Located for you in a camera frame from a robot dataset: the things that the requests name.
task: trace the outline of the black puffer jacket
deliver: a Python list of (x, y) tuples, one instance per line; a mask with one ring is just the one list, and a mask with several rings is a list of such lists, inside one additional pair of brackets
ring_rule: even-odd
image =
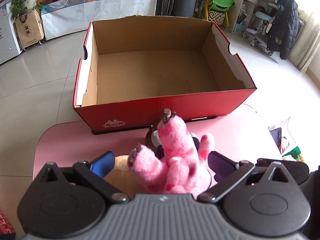
[(298, 5), (294, 0), (279, 0), (280, 11), (269, 31), (267, 50), (280, 51), (280, 58), (287, 59), (298, 34)]

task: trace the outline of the green plastic chair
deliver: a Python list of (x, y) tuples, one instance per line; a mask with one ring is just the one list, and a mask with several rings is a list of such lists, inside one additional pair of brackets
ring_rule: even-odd
[(227, 12), (234, 0), (213, 0), (210, 6), (210, 10), (215, 10), (219, 12)]

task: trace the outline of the gray ribbed panel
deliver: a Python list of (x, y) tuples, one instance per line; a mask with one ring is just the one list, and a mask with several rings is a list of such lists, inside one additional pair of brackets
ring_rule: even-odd
[[(42, 238), (26, 235), (24, 240)], [(257, 240), (229, 225), (215, 205), (191, 195), (137, 195), (113, 205), (98, 225), (69, 240)], [(296, 233), (278, 240), (306, 240)]]

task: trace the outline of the metal screw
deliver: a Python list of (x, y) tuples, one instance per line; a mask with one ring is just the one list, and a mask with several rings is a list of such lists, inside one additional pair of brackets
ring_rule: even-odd
[(125, 193), (118, 192), (118, 193), (113, 193), (111, 198), (114, 201), (123, 202), (123, 201), (126, 201), (128, 199), (128, 196)]
[(216, 195), (209, 192), (205, 192), (199, 195), (199, 198), (204, 202), (211, 202), (216, 199)]

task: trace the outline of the red patterned fabric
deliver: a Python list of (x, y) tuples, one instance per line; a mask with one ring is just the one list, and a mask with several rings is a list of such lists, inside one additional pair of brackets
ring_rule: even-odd
[(0, 212), (0, 235), (14, 234), (13, 227), (9, 224), (4, 215)]

